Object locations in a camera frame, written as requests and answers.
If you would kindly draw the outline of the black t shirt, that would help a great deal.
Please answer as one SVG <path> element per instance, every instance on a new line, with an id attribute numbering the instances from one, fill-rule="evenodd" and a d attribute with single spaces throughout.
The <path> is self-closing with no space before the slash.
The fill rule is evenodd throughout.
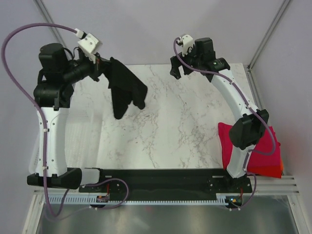
<path id="1" fill-rule="evenodd" d="M 138 109 L 145 108 L 148 87 L 123 63 L 110 58 L 111 66 L 106 75 L 111 90 L 115 119 L 122 119 L 132 103 Z"/>

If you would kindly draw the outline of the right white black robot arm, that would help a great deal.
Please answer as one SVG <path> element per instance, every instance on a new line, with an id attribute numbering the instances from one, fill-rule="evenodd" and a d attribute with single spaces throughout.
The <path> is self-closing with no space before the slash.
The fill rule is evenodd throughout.
<path id="1" fill-rule="evenodd" d="M 173 49 L 175 56 L 170 59 L 170 75 L 180 79 L 180 68 L 185 75 L 201 73 L 221 93 L 232 111 L 235 124 L 229 131 L 229 138 L 233 150 L 226 167 L 229 176 L 223 179 L 223 186 L 234 192 L 241 186 L 239 177 L 246 174 L 256 144 L 269 130 L 269 113 L 246 97 L 233 77 L 229 63 L 216 57 L 212 39 L 194 40 L 190 35 L 182 35 L 174 39 Z"/>

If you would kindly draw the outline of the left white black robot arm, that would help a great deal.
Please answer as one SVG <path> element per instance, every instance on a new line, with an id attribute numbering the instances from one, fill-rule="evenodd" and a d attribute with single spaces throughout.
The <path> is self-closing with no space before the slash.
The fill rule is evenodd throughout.
<path id="1" fill-rule="evenodd" d="M 66 121 L 74 93 L 74 84 L 91 77 L 99 81 L 100 65 L 106 62 L 98 52 L 88 54 L 78 47 L 78 59 L 68 59 L 59 43 L 41 47 L 37 86 L 34 100 L 39 107 L 39 157 L 27 184 L 47 188 L 78 189 L 90 184 L 97 192 L 105 190 L 106 178 L 97 168 L 69 168 L 65 157 Z"/>

